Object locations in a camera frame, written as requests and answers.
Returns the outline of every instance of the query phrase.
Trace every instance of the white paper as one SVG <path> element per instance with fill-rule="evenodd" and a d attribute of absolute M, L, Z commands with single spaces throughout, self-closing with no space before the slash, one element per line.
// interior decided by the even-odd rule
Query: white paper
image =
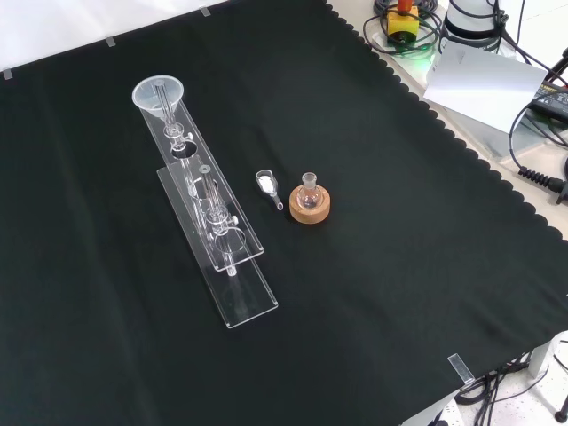
<path fill-rule="evenodd" d="M 0 0 L 0 70 L 223 1 Z"/>
<path fill-rule="evenodd" d="M 543 69 L 448 42 L 424 97 L 509 133 L 545 76 Z"/>

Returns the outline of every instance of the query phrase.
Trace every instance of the scalloped edge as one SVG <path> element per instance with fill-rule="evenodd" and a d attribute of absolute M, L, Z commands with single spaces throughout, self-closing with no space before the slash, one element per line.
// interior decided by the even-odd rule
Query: scalloped edge
<path fill-rule="evenodd" d="M 437 125 L 439 126 L 441 124 L 442 131 L 449 131 L 451 133 L 454 142 L 457 142 L 463 149 L 465 153 L 464 157 L 466 157 L 465 160 L 471 162 L 474 167 L 481 167 L 481 169 L 483 169 L 485 172 L 489 172 L 489 174 L 492 175 L 493 179 L 496 180 L 496 178 L 498 178 L 498 185 L 505 185 L 508 187 L 509 192 L 511 193 L 511 202 L 517 203 L 520 209 L 535 217 L 535 221 L 538 222 L 540 226 L 544 225 L 543 227 L 545 233 L 550 234 L 552 238 L 554 238 L 554 240 L 561 241 L 564 248 L 568 249 L 568 240 L 564 239 L 562 232 L 555 226 L 551 225 L 548 222 L 548 219 L 546 219 L 543 215 L 537 213 L 534 205 L 532 205 L 528 201 L 525 201 L 525 196 L 517 189 L 514 189 L 513 184 L 509 180 L 504 178 L 498 170 L 493 169 L 490 162 L 480 159 L 479 153 L 476 150 L 468 147 L 468 144 L 463 139 L 457 138 L 454 131 L 447 127 L 447 123 L 439 118 L 438 111 L 432 109 L 428 102 L 420 99 L 420 96 L 418 94 L 410 91 L 410 88 L 406 84 L 402 83 L 402 78 L 396 73 L 395 69 L 391 67 L 386 60 L 382 59 L 378 52 L 374 51 L 373 48 L 367 44 L 365 38 L 359 34 L 359 31 L 357 31 L 352 24 L 347 22 L 345 18 L 342 18 L 338 11 L 334 10 L 334 6 L 328 2 L 329 0 L 321 1 L 325 4 L 327 12 L 330 13 L 336 20 L 338 20 L 346 29 L 348 29 L 357 38 L 357 40 L 366 47 L 366 51 L 377 59 L 382 67 L 385 67 L 387 70 L 389 70 L 389 78 L 391 78 L 394 82 L 401 86 L 402 90 L 406 93 L 406 96 L 412 98 L 414 102 L 417 102 L 419 104 L 420 108 L 426 109 L 431 115 L 433 115 L 433 118 L 437 122 Z"/>

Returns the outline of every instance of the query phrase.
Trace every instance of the plastic funnel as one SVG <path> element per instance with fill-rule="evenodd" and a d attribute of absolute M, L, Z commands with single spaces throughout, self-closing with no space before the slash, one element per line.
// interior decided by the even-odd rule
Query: plastic funnel
<path fill-rule="evenodd" d="M 132 91 L 132 102 L 138 108 L 163 120 L 164 115 L 160 106 L 160 100 L 154 89 L 155 83 L 159 80 L 164 82 L 171 111 L 176 112 L 179 100 L 184 96 L 184 85 L 176 77 L 170 75 L 155 75 L 138 83 L 134 91 Z"/>

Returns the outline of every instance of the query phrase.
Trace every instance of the acrylic clip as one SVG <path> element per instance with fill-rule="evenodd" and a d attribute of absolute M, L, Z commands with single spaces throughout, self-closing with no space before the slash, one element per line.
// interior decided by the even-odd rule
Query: acrylic clip
<path fill-rule="evenodd" d="M 449 357 L 447 360 L 450 361 L 450 364 L 452 364 L 452 367 L 454 368 L 455 372 L 460 376 L 460 378 L 463 380 L 464 384 L 467 385 L 475 382 L 476 380 L 475 377 L 473 376 L 469 368 L 464 364 L 464 362 L 457 353 Z"/>

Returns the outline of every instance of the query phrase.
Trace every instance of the white powder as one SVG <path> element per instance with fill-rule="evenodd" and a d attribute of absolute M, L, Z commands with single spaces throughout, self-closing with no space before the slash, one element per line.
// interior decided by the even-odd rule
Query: white powder
<path fill-rule="evenodd" d="M 272 182 L 270 176 L 259 177 L 258 184 L 260 185 L 264 193 L 273 194 L 276 192 L 274 191 L 274 183 Z"/>

